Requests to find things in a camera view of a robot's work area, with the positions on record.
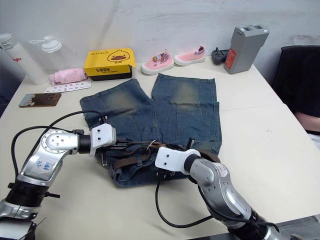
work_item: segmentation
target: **pocket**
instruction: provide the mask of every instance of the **pocket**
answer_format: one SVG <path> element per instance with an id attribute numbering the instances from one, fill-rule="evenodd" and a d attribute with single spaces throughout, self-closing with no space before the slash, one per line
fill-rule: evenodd
<path id="1" fill-rule="evenodd" d="M 186 145 L 189 137 L 195 141 L 215 139 L 215 112 L 205 110 L 177 110 L 176 143 Z"/>
<path id="2" fill-rule="evenodd" d="M 115 128 L 117 137 L 132 141 L 141 141 L 135 120 L 132 115 L 108 117 L 107 122 Z"/>

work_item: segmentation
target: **white table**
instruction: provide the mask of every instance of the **white table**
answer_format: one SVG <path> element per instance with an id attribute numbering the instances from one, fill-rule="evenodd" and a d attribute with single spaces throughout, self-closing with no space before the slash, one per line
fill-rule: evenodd
<path id="1" fill-rule="evenodd" d="M 164 74 L 216 79 L 222 129 L 219 158 L 229 168 L 234 186 L 259 214 L 277 223 L 320 213 L 320 152 L 254 66 L 229 75 L 207 58 Z M 138 64 L 132 77 L 150 96 L 156 76 L 141 74 Z M 19 108 L 25 94 L 41 93 L 49 86 L 25 79 L 0 119 L 0 197 L 7 195 L 7 184 L 14 180 L 10 145 L 19 130 L 79 111 L 82 97 L 124 81 L 92 82 L 89 89 L 63 93 L 56 107 Z M 88 130 L 82 115 L 58 126 Z M 19 166 L 39 134 L 33 130 L 17 141 Z M 109 172 L 86 154 L 67 156 L 49 191 L 61 198 L 42 202 L 36 222 L 47 219 L 37 229 L 37 239 L 190 239 L 227 232 L 213 219 L 187 229 L 166 225 L 156 211 L 154 185 L 118 188 Z M 177 224 L 208 215 L 197 187 L 187 179 L 163 184 L 159 204 L 164 216 Z"/>

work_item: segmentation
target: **pink sneaker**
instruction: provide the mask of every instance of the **pink sneaker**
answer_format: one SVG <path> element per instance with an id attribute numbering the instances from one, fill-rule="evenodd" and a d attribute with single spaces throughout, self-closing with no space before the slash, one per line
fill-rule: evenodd
<path id="1" fill-rule="evenodd" d="M 174 60 L 166 49 L 163 53 L 158 53 L 149 61 L 142 64 L 141 71 L 148 75 L 155 75 L 165 70 L 173 68 L 174 65 Z"/>
<path id="2" fill-rule="evenodd" d="M 203 46 L 200 46 L 196 51 L 175 55 L 173 57 L 174 62 L 180 66 L 201 63 L 205 61 L 205 58 L 205 48 Z"/>

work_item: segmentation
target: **bottle cap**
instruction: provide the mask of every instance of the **bottle cap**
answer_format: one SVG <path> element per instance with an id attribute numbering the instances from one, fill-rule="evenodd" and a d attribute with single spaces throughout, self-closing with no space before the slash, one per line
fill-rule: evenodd
<path id="1" fill-rule="evenodd" d="M 0 34 L 0 48 L 4 50 L 11 49 L 17 44 L 18 41 L 12 33 Z"/>
<path id="2" fill-rule="evenodd" d="M 54 39 L 52 36 L 45 36 L 44 41 L 45 43 L 42 44 L 41 49 L 45 53 L 53 53 L 62 47 L 62 43 Z"/>

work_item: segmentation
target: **smartphone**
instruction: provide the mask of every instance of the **smartphone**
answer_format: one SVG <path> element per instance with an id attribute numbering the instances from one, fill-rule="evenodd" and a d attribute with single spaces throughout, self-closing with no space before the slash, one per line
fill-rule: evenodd
<path id="1" fill-rule="evenodd" d="M 28 93 L 19 104 L 20 108 L 54 107 L 61 97 L 60 92 L 54 93 Z"/>

